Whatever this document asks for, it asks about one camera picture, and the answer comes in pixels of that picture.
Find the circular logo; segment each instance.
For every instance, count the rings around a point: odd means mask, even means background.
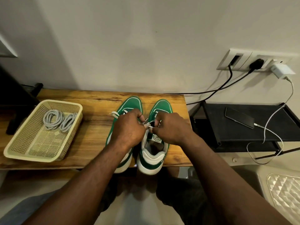
[[[161,139],[157,136],[157,135],[155,135],[155,134],[153,134],[153,139],[155,140],[155,141],[160,141]]]

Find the basket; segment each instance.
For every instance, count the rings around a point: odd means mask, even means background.
[[[58,128],[54,130],[45,129],[43,117],[45,113],[52,109],[61,111],[64,117],[71,113],[78,113],[69,132],[61,132]],[[37,162],[62,160],[75,136],[82,117],[82,106],[78,103],[44,100],[36,106],[15,133],[4,149],[4,156]]]

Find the white floor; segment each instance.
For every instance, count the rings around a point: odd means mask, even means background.
[[[188,168],[180,168],[179,177],[187,177]],[[27,197],[37,196],[61,188],[68,179],[9,180],[0,189],[0,217]],[[155,195],[156,178],[122,178],[119,193],[107,211],[100,214],[98,224],[120,225],[182,225],[172,207],[164,205]]]

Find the forearm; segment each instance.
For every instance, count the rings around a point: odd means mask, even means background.
[[[222,222],[290,224],[196,134],[182,148]]]
[[[125,156],[120,147],[108,144],[24,224],[93,224],[105,188]]]

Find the gray rope coil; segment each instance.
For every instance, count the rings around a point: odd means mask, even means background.
[[[56,119],[54,122],[51,123],[51,119],[53,118],[53,116],[56,116]],[[77,113],[74,113],[74,114],[69,114],[66,118],[64,118],[64,115],[61,111],[49,110],[47,113],[45,113],[43,117],[45,129],[54,130],[59,127],[60,131],[66,133],[72,127],[76,116]]]

